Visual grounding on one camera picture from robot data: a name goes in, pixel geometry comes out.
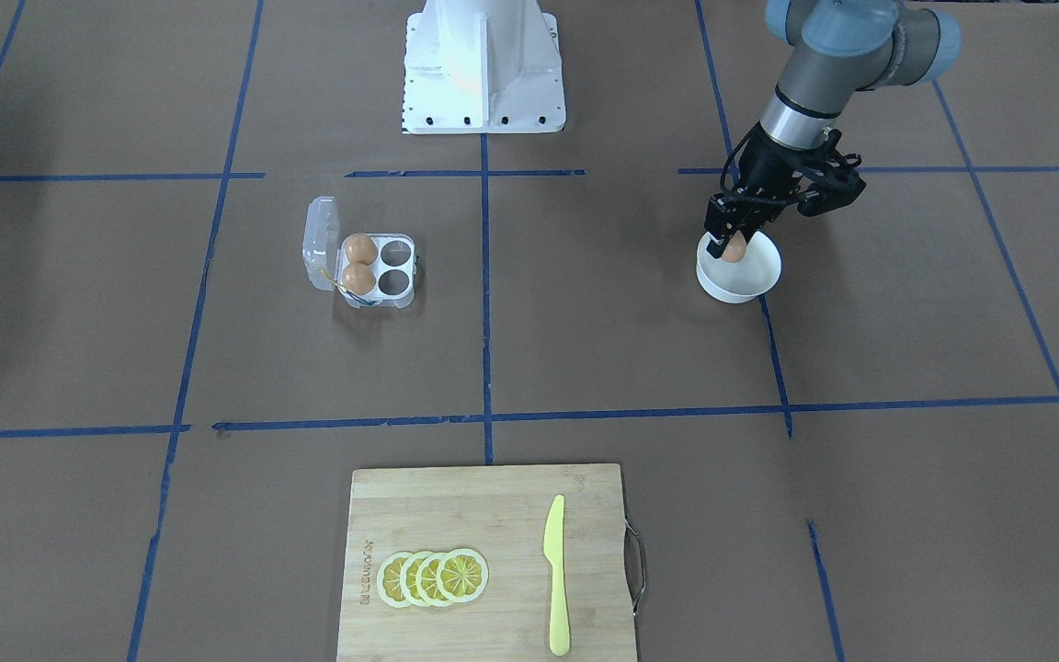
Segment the lemon slice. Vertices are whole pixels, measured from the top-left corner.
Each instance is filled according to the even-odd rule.
[[[391,554],[385,561],[382,561],[378,577],[375,578],[375,588],[379,591],[379,598],[382,598],[382,603],[390,604],[396,609],[411,607],[411,603],[402,597],[402,582],[400,580],[402,578],[400,574],[402,562],[407,561],[408,558],[411,558],[409,552]]]
[[[454,549],[444,555],[435,587],[452,603],[471,603],[488,584],[488,562],[474,549]]]
[[[420,562],[431,554],[430,552],[411,554],[399,569],[399,576],[402,577],[402,582],[399,582],[399,591],[402,592],[402,597],[415,607],[429,606],[428,601],[419,597],[419,576],[416,571],[419,570]]]
[[[419,592],[419,597],[432,607],[447,607],[453,603],[441,592],[435,580],[445,556],[447,555],[431,554],[419,561],[419,569],[415,570],[415,589]]]

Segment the metal handle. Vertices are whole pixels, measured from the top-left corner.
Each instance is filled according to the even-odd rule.
[[[631,595],[631,615],[634,616],[640,611],[640,598],[643,598],[644,593],[648,590],[648,560],[644,555],[644,538],[640,537],[640,533],[635,531],[634,526],[631,526],[631,520],[626,515],[624,516],[624,525],[627,527],[627,533],[635,538],[635,549],[640,557],[640,590],[635,591],[635,595],[631,595],[631,587],[627,587],[627,592]]]

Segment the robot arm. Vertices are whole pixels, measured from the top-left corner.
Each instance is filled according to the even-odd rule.
[[[766,22],[794,51],[760,121],[728,157],[721,192],[710,199],[706,251],[729,262],[741,260],[742,240],[786,207],[811,217],[855,201],[865,190],[861,157],[841,155],[832,128],[849,97],[933,80],[962,46],[949,14],[908,10],[900,0],[769,0]],[[739,175],[726,185],[739,150]]]

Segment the empty egg slot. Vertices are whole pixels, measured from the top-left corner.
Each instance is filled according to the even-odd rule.
[[[395,239],[383,245],[379,255],[382,256],[382,264],[388,267],[402,267],[411,261],[411,247],[406,241]]]
[[[379,276],[378,289],[388,297],[397,297],[407,292],[408,286],[411,286],[411,276],[408,276],[408,273],[400,271],[400,269],[392,268],[391,271],[382,272],[382,275]]]

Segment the egg carton lid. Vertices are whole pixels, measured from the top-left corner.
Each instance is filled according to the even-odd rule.
[[[312,286],[331,292],[335,275],[329,268],[327,253],[330,246],[341,245],[341,220],[338,218],[338,201],[333,196],[319,196],[310,202],[305,218],[305,240],[302,243],[302,258]],[[333,250],[335,267],[339,248]]]

